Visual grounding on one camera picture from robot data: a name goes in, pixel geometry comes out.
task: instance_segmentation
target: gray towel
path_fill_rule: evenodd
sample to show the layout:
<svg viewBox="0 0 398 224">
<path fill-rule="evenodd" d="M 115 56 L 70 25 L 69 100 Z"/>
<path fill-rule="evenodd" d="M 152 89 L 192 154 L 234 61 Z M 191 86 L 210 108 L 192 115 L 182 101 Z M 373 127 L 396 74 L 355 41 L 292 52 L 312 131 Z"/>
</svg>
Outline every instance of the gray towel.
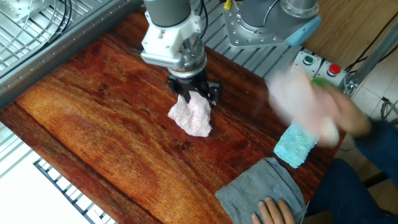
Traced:
<svg viewBox="0 0 398 224">
<path fill-rule="evenodd" d="M 260 214 L 258 203 L 266 197 L 276 202 L 285 200 L 296 223 L 300 223 L 307 211 L 299 187 L 275 158 L 260 160 L 217 191 L 216 197 L 235 224 L 252 224 L 251 214 Z"/>
</svg>

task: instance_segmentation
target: blue sleeve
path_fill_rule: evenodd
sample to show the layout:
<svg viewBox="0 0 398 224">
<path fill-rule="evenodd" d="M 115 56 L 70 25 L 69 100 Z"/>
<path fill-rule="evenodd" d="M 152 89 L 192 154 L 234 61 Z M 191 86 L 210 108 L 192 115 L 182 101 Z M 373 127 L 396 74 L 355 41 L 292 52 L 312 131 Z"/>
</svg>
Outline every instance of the blue sleeve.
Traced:
<svg viewBox="0 0 398 224">
<path fill-rule="evenodd" d="M 355 145 L 398 186 L 398 129 L 385 121 L 371 122 L 371 132 L 356 138 Z"/>
</svg>

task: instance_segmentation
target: silver metal bracket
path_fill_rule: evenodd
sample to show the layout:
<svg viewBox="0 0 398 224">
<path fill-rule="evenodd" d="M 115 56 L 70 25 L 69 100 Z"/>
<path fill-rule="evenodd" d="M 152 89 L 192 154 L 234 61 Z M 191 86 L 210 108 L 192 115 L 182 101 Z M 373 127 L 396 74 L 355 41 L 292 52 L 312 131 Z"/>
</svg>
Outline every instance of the silver metal bracket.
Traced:
<svg viewBox="0 0 398 224">
<path fill-rule="evenodd" d="M 344 89 L 344 90 L 343 90 L 343 93 L 346 94 L 346 95 L 348 95 L 348 96 L 351 98 L 351 97 L 354 96 L 354 93 L 355 93 L 356 89 L 358 89 L 358 84 L 356 84 L 356 83 L 350 81 L 350 82 L 347 84 L 347 89 Z"/>
<path fill-rule="evenodd" d="M 242 19 L 240 8 L 243 2 L 233 1 L 230 9 L 223 9 L 225 26 L 231 46 L 237 49 L 256 49 L 287 45 L 284 40 L 276 37 L 265 27 L 253 27 Z"/>
</svg>

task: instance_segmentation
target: wood grain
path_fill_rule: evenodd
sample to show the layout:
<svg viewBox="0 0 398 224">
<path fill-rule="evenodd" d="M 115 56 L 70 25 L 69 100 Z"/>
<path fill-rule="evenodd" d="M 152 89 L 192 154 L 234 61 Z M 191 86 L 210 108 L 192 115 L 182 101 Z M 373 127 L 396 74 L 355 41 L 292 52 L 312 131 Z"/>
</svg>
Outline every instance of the wood grain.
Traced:
<svg viewBox="0 0 398 224">
<path fill-rule="evenodd" d="M 206 49 L 209 79 L 223 96 L 208 138 L 167 117 L 177 96 L 168 72 L 142 61 L 147 29 L 135 12 L 32 86 L 0 120 L 119 223 L 231 223 L 214 194 L 285 131 L 264 80 Z M 314 149 L 292 175 L 308 202 L 336 149 Z"/>
<path fill-rule="evenodd" d="M 361 55 L 398 11 L 395 0 L 318 0 L 318 3 L 322 23 L 304 47 L 344 67 Z"/>
</svg>

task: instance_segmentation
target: metal plate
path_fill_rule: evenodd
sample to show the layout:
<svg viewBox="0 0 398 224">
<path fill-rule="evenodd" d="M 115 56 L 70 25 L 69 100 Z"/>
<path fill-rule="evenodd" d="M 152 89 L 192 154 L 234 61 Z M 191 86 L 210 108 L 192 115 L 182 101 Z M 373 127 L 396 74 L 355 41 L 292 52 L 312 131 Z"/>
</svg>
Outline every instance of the metal plate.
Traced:
<svg viewBox="0 0 398 224">
<path fill-rule="evenodd" d="M 14 22 L 25 22 L 29 17 L 51 5 L 54 0 L 0 0 L 0 11 Z"/>
<path fill-rule="evenodd" d="M 266 28 L 261 29 L 261 34 L 255 34 L 244 29 L 241 25 L 243 22 L 240 19 L 239 8 L 243 5 L 240 2 L 238 5 L 232 5 L 231 9 L 222 9 L 223 17 L 225 19 L 225 26 L 228 31 L 229 41 L 231 46 L 239 49 L 258 48 L 258 47 L 273 47 L 278 45 L 287 45 L 284 40 L 274 36 Z"/>
</svg>

